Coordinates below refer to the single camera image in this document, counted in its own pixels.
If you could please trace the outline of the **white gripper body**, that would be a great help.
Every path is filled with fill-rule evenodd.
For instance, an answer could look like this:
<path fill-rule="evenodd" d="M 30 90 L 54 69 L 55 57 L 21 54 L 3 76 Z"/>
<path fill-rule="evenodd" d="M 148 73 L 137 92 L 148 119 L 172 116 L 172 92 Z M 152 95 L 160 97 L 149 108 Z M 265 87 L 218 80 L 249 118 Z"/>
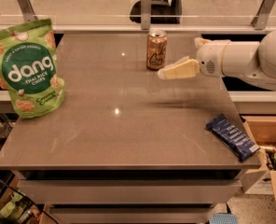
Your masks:
<path fill-rule="evenodd" d="M 200 63 L 200 71 L 207 77 L 221 77 L 222 58 L 229 40 L 213 40 L 197 50 L 196 58 Z"/>

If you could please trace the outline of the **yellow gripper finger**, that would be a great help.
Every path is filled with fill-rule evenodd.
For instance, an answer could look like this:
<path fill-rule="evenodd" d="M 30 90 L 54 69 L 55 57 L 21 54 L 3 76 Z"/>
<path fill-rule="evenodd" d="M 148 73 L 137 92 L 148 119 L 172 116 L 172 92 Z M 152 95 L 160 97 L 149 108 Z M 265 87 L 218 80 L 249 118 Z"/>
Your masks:
<path fill-rule="evenodd" d="M 202 37 L 196 37 L 194 39 L 194 44 L 197 49 L 200 49 L 202 46 L 204 46 L 205 44 L 207 44 L 209 42 L 210 42 L 210 39 L 204 39 Z"/>
<path fill-rule="evenodd" d="M 182 79 L 195 77 L 200 72 L 200 64 L 188 56 L 181 58 L 175 63 L 166 65 L 158 70 L 160 79 Z"/>

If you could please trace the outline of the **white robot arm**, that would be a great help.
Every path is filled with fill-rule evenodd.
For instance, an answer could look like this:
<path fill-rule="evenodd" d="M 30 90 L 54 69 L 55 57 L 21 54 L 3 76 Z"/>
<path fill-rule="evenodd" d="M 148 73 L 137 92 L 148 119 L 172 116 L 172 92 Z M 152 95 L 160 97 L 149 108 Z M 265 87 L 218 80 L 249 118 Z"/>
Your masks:
<path fill-rule="evenodd" d="M 159 69 L 160 79 L 235 77 L 258 88 L 276 91 L 276 31 L 261 41 L 195 38 L 196 58 L 188 56 Z"/>

